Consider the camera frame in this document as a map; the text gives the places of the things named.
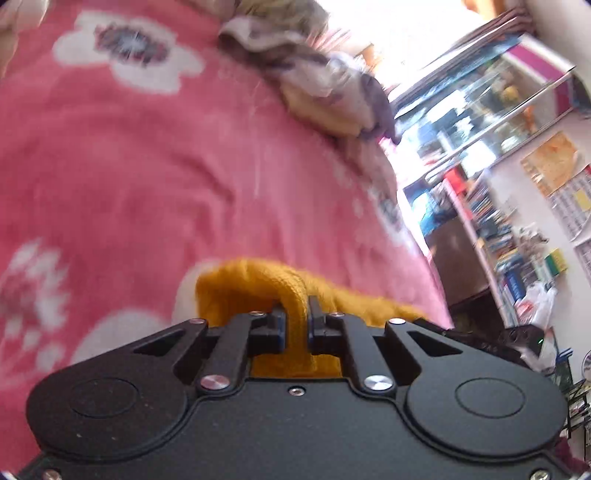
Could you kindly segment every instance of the white wall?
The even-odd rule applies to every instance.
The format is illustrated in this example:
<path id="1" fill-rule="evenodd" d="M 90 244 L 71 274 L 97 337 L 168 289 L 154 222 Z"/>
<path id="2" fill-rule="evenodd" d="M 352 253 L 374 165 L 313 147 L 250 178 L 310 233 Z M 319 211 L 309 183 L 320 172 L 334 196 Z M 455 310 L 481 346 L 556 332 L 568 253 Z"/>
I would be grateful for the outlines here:
<path id="1" fill-rule="evenodd" d="M 519 163 L 522 158 L 561 130 L 584 155 L 584 159 L 590 162 L 591 121 L 582 119 L 577 113 L 570 113 L 540 137 L 494 166 L 491 183 L 498 200 L 504 201 L 512 197 L 513 204 L 518 209 L 514 225 L 525 226 L 535 222 L 542 233 L 550 239 L 548 251 L 560 248 L 564 254 L 569 269 L 559 276 L 557 281 L 558 295 L 551 325 L 556 332 L 558 347 L 561 350 L 569 347 L 573 349 L 570 365 L 573 380 L 576 382 L 581 379 L 583 357 L 591 350 L 591 284 L 548 201 L 534 186 Z"/>
<path id="2" fill-rule="evenodd" d="M 542 41 L 572 61 L 591 90 L 591 5 L 585 0 L 527 0 Z"/>

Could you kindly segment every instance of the bed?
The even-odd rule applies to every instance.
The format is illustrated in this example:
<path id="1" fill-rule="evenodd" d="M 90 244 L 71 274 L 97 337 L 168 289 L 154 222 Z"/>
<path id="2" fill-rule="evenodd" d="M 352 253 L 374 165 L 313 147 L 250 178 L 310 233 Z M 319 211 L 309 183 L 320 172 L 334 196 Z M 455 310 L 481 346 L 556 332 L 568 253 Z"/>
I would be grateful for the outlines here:
<path id="1" fill-rule="evenodd" d="M 451 326 L 400 210 L 218 29 L 173 0 L 56 0 L 21 36 L 0 82 L 0 469 L 37 451 L 36 382 L 195 316 L 217 262 L 279 260 Z"/>

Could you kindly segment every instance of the shelf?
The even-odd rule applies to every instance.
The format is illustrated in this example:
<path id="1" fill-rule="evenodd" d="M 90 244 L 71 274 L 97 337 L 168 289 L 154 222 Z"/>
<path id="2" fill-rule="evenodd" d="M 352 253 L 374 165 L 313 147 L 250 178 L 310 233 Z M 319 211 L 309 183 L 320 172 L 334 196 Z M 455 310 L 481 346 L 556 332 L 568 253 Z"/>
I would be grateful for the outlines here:
<path id="1" fill-rule="evenodd" d="M 476 233 L 474 225 L 472 224 L 471 211 L 466 207 L 463 200 L 456 194 L 456 192 L 452 188 L 452 184 L 447 179 L 443 180 L 443 188 L 445 189 L 448 198 L 452 201 L 452 204 L 457 211 L 457 215 L 460 218 L 460 221 L 462 222 L 464 230 L 466 231 L 466 234 L 470 239 L 470 243 L 472 244 L 476 252 L 476 256 L 478 258 L 478 261 L 480 262 L 480 266 L 484 270 L 486 280 L 491 290 L 492 298 L 495 301 L 495 305 L 497 310 L 499 311 L 499 314 L 501 315 L 503 325 L 505 326 L 505 328 L 511 328 L 516 326 L 514 322 L 511 320 L 511 317 L 506 310 L 506 304 L 503 300 L 503 293 L 499 288 L 499 283 L 496 278 L 496 274 L 488 261 L 488 256 L 486 252 L 483 250 L 483 246 L 481 243 L 483 241 Z"/>

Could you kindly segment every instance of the electronic device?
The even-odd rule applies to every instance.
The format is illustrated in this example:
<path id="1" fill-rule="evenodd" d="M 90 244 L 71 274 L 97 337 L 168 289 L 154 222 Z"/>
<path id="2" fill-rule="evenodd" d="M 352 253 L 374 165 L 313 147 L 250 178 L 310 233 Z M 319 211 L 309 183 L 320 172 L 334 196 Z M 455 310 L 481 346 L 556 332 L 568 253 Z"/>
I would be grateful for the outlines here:
<path id="1" fill-rule="evenodd" d="M 314 298 L 309 310 L 309 351 L 338 356 L 342 378 L 250 376 L 253 357 L 285 348 L 280 306 L 188 320 L 42 380 L 27 403 L 42 453 L 16 478 L 571 478 L 548 450 L 562 394 L 503 347 L 424 320 L 367 327 Z"/>

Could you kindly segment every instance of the circular cover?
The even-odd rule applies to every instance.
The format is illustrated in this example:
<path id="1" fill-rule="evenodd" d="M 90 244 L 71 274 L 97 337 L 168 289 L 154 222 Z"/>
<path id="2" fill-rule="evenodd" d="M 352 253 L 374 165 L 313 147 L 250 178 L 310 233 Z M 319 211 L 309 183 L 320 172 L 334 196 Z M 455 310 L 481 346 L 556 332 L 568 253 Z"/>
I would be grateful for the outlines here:
<path id="1" fill-rule="evenodd" d="M 156 357 L 127 354 L 50 375 L 27 402 L 27 420 L 38 443 L 95 461 L 149 447 L 181 420 L 186 408 L 184 385 L 163 367 Z"/>
<path id="2" fill-rule="evenodd" d="M 453 357 L 408 390 L 406 409 L 430 437 L 473 455 L 518 456 L 558 435 L 566 403 L 548 379 L 495 358 L 446 366 Z"/>

